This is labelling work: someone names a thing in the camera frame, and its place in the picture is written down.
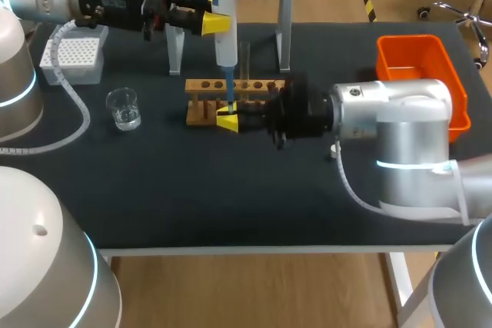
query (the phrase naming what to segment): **white cable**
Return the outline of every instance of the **white cable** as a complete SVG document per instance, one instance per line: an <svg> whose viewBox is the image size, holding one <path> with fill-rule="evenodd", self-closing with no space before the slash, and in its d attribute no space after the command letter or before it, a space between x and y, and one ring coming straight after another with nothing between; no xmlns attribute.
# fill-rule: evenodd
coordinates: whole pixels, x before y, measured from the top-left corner
<svg viewBox="0 0 492 328"><path fill-rule="evenodd" d="M341 147L340 147L340 141L336 140L335 141L335 147L337 149L337 167L338 167L338 173L340 174L341 182L344 184L345 190L348 192L348 194L354 199L354 201L362 206L364 209L372 211L374 213L378 214L383 214L387 215L384 210L378 208L378 207L373 207L372 205L366 203L364 200L362 200L357 194L352 190L352 187L348 183L347 176L345 175L344 171L344 165L341 161Z"/></svg>
<svg viewBox="0 0 492 328"><path fill-rule="evenodd" d="M90 123L91 123L91 115L89 113L89 110L85 106L84 102L80 97L77 95L73 87L68 83L67 79L63 75L62 69L60 68L60 63L58 61L58 47L60 45L60 42L62 41L63 37L76 28L77 25L75 24L75 21L70 21L63 27L61 27L56 35L53 37L52 41L52 47L50 49L50 58L52 60L53 64L53 72L55 73L55 76L58 79L58 82L60 85L65 89L67 92L68 96L74 101L74 103L77 105L77 107L80 109L80 112L83 117L83 122L81 126L78 128L76 132L71 134L70 136L64 138L63 140L60 140L58 142L55 142L54 144L49 144L41 147L30 147L30 148L12 148L12 147L0 147L0 154L3 155L33 155L33 154L40 154L40 153L45 153L47 151L53 151L56 150L60 147L65 146L66 144L70 144L71 142L77 140L84 132L87 131Z"/></svg>
<svg viewBox="0 0 492 328"><path fill-rule="evenodd" d="M454 183L456 184L456 195L458 198L458 206L460 207L461 220L463 221L464 226L469 226L470 218L468 217L467 198L464 194L460 168L458 167L458 163L455 160L449 161L449 165L451 167L451 170L453 171L453 179Z"/></svg>

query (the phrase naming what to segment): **clear liquid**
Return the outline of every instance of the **clear liquid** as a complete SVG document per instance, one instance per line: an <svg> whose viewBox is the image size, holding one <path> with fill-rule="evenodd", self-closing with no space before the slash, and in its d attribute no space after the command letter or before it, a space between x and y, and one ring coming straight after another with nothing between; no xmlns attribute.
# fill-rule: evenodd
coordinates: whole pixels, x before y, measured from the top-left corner
<svg viewBox="0 0 492 328"><path fill-rule="evenodd" d="M140 112L137 108L122 109L115 113L115 123L122 131L131 131L141 123Z"/></svg>

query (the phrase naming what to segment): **test tube rack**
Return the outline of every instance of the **test tube rack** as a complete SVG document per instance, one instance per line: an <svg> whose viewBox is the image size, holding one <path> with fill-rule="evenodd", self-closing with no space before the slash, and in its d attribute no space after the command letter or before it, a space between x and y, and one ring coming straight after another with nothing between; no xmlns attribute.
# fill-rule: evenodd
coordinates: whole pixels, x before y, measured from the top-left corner
<svg viewBox="0 0 492 328"><path fill-rule="evenodd" d="M269 88L283 88L284 80L234 80L234 94L240 101L264 102ZM186 124L188 126L215 126L216 111L227 106L223 100L227 92L225 80L221 79L187 79L184 88L190 95Z"/></svg>

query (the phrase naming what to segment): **orange plastic bin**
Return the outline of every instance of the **orange plastic bin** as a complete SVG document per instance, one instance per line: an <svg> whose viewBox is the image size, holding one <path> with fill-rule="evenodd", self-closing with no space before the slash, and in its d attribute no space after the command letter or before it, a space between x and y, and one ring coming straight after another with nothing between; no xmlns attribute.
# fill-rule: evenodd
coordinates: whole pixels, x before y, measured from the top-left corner
<svg viewBox="0 0 492 328"><path fill-rule="evenodd" d="M433 78L446 84L453 98L449 141L471 127L468 96L441 40L434 35L388 35L377 40L377 77L382 81Z"/></svg>

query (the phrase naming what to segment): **white table frame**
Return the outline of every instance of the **white table frame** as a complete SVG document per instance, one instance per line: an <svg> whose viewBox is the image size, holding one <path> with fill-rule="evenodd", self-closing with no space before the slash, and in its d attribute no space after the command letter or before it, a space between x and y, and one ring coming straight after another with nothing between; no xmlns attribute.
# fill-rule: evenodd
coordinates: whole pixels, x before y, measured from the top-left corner
<svg viewBox="0 0 492 328"><path fill-rule="evenodd" d="M415 246L284 246L284 247L166 247L148 249L99 250L111 265L112 257L156 257L184 255L244 255L281 253L384 253L391 289L397 305L400 328L415 328L429 314L427 285L432 269L413 289L404 252L445 252L450 245Z"/></svg>

